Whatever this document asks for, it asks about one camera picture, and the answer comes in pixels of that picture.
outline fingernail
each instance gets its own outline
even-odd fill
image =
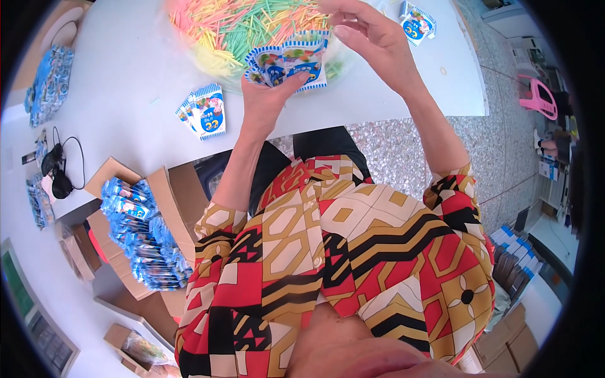
[[[334,35],[338,37],[338,39],[345,39],[348,37],[349,30],[345,25],[336,25],[334,27]]]

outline wall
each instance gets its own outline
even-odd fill
[[[573,274],[578,255],[578,240],[571,234],[571,227],[565,227],[556,219],[542,214],[529,233],[551,250]]]
[[[52,129],[52,123],[46,125]],[[25,178],[35,163],[21,165],[34,150],[40,128],[31,130],[28,118],[12,117],[0,126],[0,240],[10,237],[17,259],[42,306],[78,349],[69,377],[132,377],[117,353],[103,341],[114,322],[128,320],[93,301],[67,264],[52,230],[38,231],[31,214]]]
[[[538,275],[525,288],[521,303],[525,307],[525,322],[541,347],[557,321],[562,308],[561,302],[546,281]]]

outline white table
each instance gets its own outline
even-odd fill
[[[170,43],[161,0],[98,0],[76,41],[68,99],[52,124],[62,140],[75,135],[84,150],[87,179],[109,156],[141,175],[233,148],[243,117],[241,95],[224,93],[227,133],[201,142],[174,111],[190,91],[215,80]],[[486,115],[477,56],[449,1],[416,0],[437,21],[437,36],[411,47],[420,74],[446,116]],[[384,0],[396,19],[399,3]],[[334,85],[292,97],[270,138],[351,123],[409,118],[401,98],[360,57]],[[52,127],[47,125],[50,135]],[[67,175],[80,185],[76,143],[65,146]],[[53,205],[57,217],[93,196],[74,191]]]

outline shoe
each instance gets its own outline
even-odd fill
[[[538,130],[534,129],[534,148],[540,148],[540,146],[538,145],[538,142],[542,140],[539,136],[538,136]]]

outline pink plastic stool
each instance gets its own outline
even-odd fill
[[[525,77],[530,81],[531,92],[527,92],[527,96],[531,96],[531,99],[519,99],[519,105],[524,106],[527,110],[537,110],[540,113],[544,114],[546,118],[549,120],[557,120],[558,112],[557,112],[557,104],[555,103],[555,99],[553,98],[551,92],[548,90],[546,85],[544,85],[538,79],[535,79],[530,76],[525,75],[517,75],[518,77]],[[551,98],[551,102],[548,102],[542,97],[540,97],[540,89],[548,93],[548,96]]]

